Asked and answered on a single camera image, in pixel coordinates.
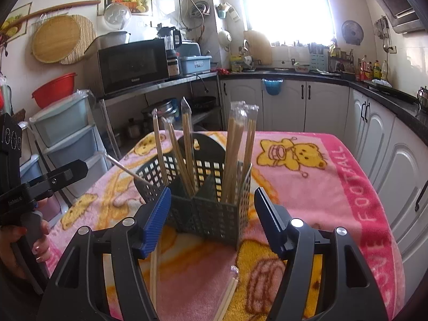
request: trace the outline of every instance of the pink blanket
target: pink blanket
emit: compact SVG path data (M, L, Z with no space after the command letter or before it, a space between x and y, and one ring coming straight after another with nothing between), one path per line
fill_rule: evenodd
M207 134L225 146L226 133ZM164 152L169 151L171 146L164 136L162 140ZM155 154L154 135L149 134L122 162L137 170ZM327 134L260 132L255 136L252 163L249 224L237 252L233 247L164 227L158 279L160 320L212 320L232 265L239 269L239 284L224 320L266 318L285 265L269 249L254 209L254 190L259 186L274 203L314 228L332 231L345 227L372 269L392 319L404 303L401 256L376 192L342 142ZM142 203L132 178L113 167L53 228L50 271L79 227L111 227L133 216ZM109 255L104 257L104 266L112 316L121 318ZM141 261L140 267L148 283L149 259ZM316 256L305 317L315 312L320 269L321 259Z

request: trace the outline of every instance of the white cabinet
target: white cabinet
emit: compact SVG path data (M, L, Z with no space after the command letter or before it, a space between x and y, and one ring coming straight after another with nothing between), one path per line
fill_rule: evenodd
M362 116L363 133L356 159L373 184L387 151L395 116L372 99L367 100Z
M374 188L385 209L403 259L406 300L428 268L428 148L395 119ZM419 200L419 210L415 205Z
M224 96L224 112L228 121L230 103L232 101L245 101L247 104L258 105L256 130L263 130L263 99L261 79L228 79L222 81Z
M343 143L354 157L360 150L362 131L364 128L363 109L367 105L367 98L355 89L349 93L349 105Z
M305 132L345 135L349 87L307 82Z
M285 80L278 95L270 95L262 87L264 130L304 131L306 82Z

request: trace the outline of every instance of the red basket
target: red basket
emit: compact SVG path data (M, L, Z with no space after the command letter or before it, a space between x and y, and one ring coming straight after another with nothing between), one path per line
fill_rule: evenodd
M75 72L53 79L33 92L32 97L41 109L73 94Z

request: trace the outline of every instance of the fruit picture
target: fruit picture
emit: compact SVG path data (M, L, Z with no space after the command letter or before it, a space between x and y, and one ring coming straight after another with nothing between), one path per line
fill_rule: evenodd
M103 15L104 9L112 3L120 3L128 7L132 14L153 15L151 0L101 0L101 4L97 6L97 15Z
M0 26L0 33L6 36L6 39L8 42L18 38L19 36L26 34L28 21L24 21L22 23L13 25L12 27L11 25L16 20L29 14L30 9L31 9L31 2L24 6L21 6L12 10L7 16L6 20Z

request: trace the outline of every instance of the blue gripper pad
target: blue gripper pad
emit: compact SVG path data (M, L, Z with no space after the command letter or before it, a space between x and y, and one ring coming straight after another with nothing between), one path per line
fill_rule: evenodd
M134 216L140 227L141 243L138 249L139 259L146 259L158 243L159 236L171 206L171 190L168 187L161 189L160 195L150 203L140 206Z
M280 258L283 257L284 244L287 241L285 229L292 217L284 207L273 204L262 187L254 192L254 207L262 223L270 249Z

